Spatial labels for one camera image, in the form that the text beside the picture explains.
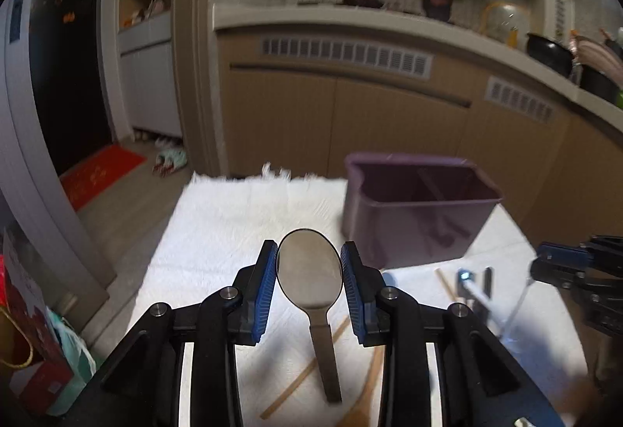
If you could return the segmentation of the wooden chopstick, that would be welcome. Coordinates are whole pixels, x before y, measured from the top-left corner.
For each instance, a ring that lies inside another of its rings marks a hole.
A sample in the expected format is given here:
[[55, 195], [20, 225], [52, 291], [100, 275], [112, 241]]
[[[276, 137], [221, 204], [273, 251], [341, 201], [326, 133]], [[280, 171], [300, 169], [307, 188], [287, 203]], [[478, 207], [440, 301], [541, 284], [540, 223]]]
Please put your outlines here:
[[[350, 317], [344, 317], [338, 328], [335, 330], [332, 336], [332, 343], [338, 341], [343, 335], [343, 332], [350, 324]], [[286, 389], [274, 400], [261, 414], [262, 420], [268, 420], [279, 408], [297, 391], [297, 389], [304, 383], [313, 371], [319, 367], [317, 360], [314, 358], [301, 373], [286, 387]]]
[[452, 286], [450, 285], [449, 281], [445, 278], [445, 274], [442, 273], [442, 270], [437, 268], [435, 270], [435, 275], [438, 281], [440, 282], [440, 284], [442, 285], [443, 291], [445, 291], [445, 294], [448, 295], [450, 301], [457, 302], [458, 297], [456, 296], [456, 293], [454, 289], [452, 288]]

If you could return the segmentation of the slippers on floor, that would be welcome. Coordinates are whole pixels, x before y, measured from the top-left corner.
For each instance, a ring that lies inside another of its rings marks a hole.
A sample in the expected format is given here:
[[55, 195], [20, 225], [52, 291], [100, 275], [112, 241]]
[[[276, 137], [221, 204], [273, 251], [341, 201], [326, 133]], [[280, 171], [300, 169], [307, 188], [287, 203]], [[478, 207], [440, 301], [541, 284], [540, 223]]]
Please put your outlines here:
[[183, 148], [163, 149], [156, 155], [152, 173], [166, 177], [185, 168], [187, 163], [187, 154]]

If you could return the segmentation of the purple plastic utensil bin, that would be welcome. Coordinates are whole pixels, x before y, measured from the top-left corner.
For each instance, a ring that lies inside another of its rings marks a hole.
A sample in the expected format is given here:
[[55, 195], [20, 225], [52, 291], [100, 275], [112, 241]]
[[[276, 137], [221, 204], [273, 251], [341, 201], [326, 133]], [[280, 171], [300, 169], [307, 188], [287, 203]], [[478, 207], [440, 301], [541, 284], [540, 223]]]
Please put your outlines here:
[[350, 153], [341, 231], [361, 262], [397, 269], [463, 257], [503, 194], [457, 157]]

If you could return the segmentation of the pink bowl stack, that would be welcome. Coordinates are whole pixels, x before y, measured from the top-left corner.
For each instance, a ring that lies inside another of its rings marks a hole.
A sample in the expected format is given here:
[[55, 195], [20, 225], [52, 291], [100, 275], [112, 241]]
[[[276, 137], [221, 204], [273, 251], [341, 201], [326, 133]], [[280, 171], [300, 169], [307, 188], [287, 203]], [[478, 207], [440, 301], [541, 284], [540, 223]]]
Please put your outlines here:
[[623, 62], [608, 46], [584, 36], [575, 36], [577, 59], [583, 65], [603, 73], [612, 82], [621, 86], [623, 81]]

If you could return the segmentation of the red door mat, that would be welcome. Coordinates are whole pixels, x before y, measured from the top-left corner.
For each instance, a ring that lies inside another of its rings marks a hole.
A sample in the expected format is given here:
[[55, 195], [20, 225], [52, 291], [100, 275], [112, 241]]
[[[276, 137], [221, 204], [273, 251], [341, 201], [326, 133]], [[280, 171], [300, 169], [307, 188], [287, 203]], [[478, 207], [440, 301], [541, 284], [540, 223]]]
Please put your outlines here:
[[79, 211], [146, 160], [145, 156], [113, 143], [62, 174], [61, 186], [72, 208]]

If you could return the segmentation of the red gift bag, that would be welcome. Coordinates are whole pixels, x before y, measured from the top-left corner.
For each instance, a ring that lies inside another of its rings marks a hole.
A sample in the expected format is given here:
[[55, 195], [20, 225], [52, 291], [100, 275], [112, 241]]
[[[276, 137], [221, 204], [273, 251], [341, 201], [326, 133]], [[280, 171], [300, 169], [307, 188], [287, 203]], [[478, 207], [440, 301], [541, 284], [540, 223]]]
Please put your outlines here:
[[41, 290], [20, 263], [3, 252], [1, 382], [26, 409], [45, 414], [72, 377]]

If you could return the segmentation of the glass pot lid yellow rim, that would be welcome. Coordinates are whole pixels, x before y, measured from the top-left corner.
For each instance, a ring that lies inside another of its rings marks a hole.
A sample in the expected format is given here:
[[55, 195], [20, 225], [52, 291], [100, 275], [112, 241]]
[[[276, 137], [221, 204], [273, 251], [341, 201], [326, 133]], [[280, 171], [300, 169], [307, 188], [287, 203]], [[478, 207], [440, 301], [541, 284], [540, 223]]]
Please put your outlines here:
[[510, 2], [490, 2], [482, 10], [478, 33], [523, 51], [530, 31], [530, 10]]

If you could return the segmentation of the white towel table cover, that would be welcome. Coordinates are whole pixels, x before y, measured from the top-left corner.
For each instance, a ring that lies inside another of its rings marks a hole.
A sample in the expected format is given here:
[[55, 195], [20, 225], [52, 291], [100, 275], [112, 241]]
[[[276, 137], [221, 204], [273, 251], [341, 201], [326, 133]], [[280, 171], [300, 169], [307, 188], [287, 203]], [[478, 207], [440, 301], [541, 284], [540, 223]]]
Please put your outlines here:
[[[264, 172], [248, 180], [194, 176], [185, 187], [138, 290], [133, 316], [156, 302], [174, 308], [201, 302], [230, 285], [253, 264], [267, 239], [291, 230], [315, 229], [335, 247], [343, 244], [341, 214], [347, 184], [342, 179], [289, 178]], [[442, 264], [395, 270], [396, 286], [422, 304], [445, 308], [449, 297], [435, 270], [451, 281], [459, 269], [491, 267], [493, 302], [510, 320], [505, 346], [539, 386], [566, 425], [577, 421], [588, 372], [569, 312], [554, 287], [530, 283], [534, 251], [503, 207], [496, 207], [466, 255]], [[344, 300], [329, 310], [336, 330], [347, 317]], [[248, 426], [335, 426], [356, 403], [373, 353], [361, 347], [348, 324], [336, 342], [342, 402], [325, 400], [315, 370], [268, 420], [260, 414], [312, 361], [306, 316], [282, 293], [273, 295], [267, 329], [258, 345], [236, 353], [244, 423]]]

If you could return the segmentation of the large metal spoon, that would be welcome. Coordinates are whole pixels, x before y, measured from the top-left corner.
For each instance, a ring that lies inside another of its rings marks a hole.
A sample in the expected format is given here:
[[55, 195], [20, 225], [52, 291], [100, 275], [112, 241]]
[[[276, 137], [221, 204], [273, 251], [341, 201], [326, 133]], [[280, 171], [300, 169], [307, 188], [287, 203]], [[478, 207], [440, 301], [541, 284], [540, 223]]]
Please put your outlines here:
[[310, 338], [326, 400], [342, 402], [331, 326], [327, 313], [339, 299], [343, 279], [333, 244], [313, 229], [297, 229], [283, 237], [277, 256], [279, 285], [310, 322]]

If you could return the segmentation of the black cooking pot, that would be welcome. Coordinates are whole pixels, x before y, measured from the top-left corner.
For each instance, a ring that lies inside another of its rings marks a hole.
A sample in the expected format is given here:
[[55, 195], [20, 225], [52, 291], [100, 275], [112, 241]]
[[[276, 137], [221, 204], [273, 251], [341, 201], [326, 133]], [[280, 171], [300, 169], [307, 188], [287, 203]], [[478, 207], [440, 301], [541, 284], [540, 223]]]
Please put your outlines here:
[[558, 42], [534, 33], [527, 34], [526, 53], [564, 78], [569, 78], [574, 68], [574, 54]]

